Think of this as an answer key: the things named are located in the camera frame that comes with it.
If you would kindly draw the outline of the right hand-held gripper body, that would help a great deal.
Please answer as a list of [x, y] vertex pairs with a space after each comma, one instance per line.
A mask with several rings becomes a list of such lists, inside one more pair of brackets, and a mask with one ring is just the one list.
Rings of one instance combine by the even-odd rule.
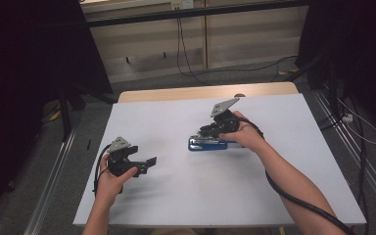
[[211, 111], [213, 123], [211, 124], [212, 130], [210, 132], [231, 133], [239, 129], [240, 121], [229, 110], [231, 106], [239, 101], [239, 98], [233, 98], [223, 101], [214, 105]]

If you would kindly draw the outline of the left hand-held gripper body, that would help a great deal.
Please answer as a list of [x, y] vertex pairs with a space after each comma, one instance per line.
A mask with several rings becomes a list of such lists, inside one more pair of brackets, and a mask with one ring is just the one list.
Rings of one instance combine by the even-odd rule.
[[128, 158], [130, 156], [128, 155], [129, 147], [132, 145], [122, 137], [115, 139], [109, 147], [108, 169], [113, 175], [121, 176], [133, 167], [137, 168], [135, 177], [147, 173], [146, 162], [132, 162]]

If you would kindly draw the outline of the blue stapler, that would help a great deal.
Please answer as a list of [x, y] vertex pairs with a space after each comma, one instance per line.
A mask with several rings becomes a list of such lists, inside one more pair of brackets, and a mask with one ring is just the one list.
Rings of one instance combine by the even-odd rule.
[[239, 144], [211, 136], [193, 135], [188, 139], [188, 150], [191, 152], [226, 150], [229, 147], [239, 147]]

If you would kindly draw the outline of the person's right hand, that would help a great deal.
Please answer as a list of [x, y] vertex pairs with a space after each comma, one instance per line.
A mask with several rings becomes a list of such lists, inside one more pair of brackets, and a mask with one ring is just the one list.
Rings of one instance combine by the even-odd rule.
[[220, 133], [219, 137], [224, 140], [235, 141], [256, 154], [261, 154], [267, 150], [268, 143], [260, 136], [251, 122], [239, 111], [234, 111], [233, 114], [240, 119], [238, 130], [230, 133]]

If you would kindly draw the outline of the person's left hand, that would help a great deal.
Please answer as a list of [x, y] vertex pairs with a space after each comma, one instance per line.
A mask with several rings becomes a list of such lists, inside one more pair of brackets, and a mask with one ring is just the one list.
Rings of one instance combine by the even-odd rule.
[[137, 172], [137, 168], [132, 167], [123, 175], [115, 176], [108, 169], [109, 158], [109, 155], [103, 156], [100, 164], [100, 174], [98, 176], [98, 187], [94, 203], [94, 206], [98, 210], [107, 211], [114, 204], [116, 196], [124, 182], [133, 177]]

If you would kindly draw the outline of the wooden table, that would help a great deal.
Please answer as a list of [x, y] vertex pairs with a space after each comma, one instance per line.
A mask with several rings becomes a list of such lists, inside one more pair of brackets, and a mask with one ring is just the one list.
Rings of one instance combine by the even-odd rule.
[[190, 99], [232, 98], [298, 94], [293, 82], [264, 82], [250, 84], [215, 85], [152, 90], [124, 91], [118, 96], [119, 103], [175, 101]]

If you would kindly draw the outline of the black stand legs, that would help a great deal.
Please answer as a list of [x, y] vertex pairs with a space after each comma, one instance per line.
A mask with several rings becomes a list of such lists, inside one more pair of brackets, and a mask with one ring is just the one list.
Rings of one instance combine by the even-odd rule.
[[63, 141], [66, 142], [69, 136], [72, 134], [72, 124], [70, 118], [69, 107], [72, 107], [75, 111], [83, 111], [86, 107], [86, 103], [81, 97], [82, 94], [89, 95], [101, 102], [112, 105], [117, 100], [109, 97], [106, 94], [100, 93], [76, 82], [65, 82], [60, 86], [59, 91], [59, 104], [63, 124]]

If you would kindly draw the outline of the black horizontal bar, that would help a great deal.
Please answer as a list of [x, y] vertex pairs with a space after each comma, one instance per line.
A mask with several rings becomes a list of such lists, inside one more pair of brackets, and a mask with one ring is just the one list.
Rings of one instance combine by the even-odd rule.
[[175, 20], [202, 16], [213, 16], [222, 14], [233, 14], [251, 11], [276, 10], [292, 7], [308, 6], [312, 0], [269, 0], [258, 3], [224, 5], [215, 7], [204, 7], [188, 10], [166, 11], [158, 13], [141, 14], [123, 17], [107, 17], [87, 20], [89, 27], [109, 26], [118, 24], [136, 24], [164, 20]]

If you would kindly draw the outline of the large black curtain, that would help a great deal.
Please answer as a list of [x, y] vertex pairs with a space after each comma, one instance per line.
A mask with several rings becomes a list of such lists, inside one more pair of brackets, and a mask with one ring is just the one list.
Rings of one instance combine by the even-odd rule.
[[112, 91], [82, 0], [0, 0], [0, 197], [24, 164], [45, 104]]

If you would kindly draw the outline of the black curtain with stand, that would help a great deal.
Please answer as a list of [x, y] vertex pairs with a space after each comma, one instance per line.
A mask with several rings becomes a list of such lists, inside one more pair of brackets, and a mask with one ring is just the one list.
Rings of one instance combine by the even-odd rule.
[[313, 59], [310, 87], [335, 74], [376, 121], [376, 0], [312, 0], [296, 65]]

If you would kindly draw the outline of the aluminium floor rail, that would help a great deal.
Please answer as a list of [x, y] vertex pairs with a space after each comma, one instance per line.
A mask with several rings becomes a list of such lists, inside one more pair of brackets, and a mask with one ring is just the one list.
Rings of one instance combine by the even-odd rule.
[[50, 171], [50, 175], [47, 178], [44, 189], [32, 212], [32, 215], [28, 221], [23, 235], [39, 235], [46, 214], [54, 198], [56, 187], [60, 180], [65, 162], [71, 151], [71, 146], [75, 138], [75, 133], [76, 127], [73, 127], [70, 130], [70, 133], [65, 135], [61, 149]]
[[[367, 114], [356, 106], [352, 98], [336, 99], [340, 113], [335, 117], [324, 91], [313, 91], [313, 95], [329, 121], [321, 130], [334, 130], [348, 149], [352, 164], [358, 167], [352, 186], [356, 188], [355, 199], [371, 225], [376, 218], [372, 214], [376, 210], [376, 126], [366, 119]], [[343, 122], [344, 114], [352, 114], [353, 121]]]

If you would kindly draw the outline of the white wall socket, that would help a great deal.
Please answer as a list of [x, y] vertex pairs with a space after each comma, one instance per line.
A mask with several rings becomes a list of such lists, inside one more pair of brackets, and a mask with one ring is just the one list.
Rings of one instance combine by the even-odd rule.
[[187, 10], [194, 8], [194, 0], [171, 0], [170, 7], [172, 10]]

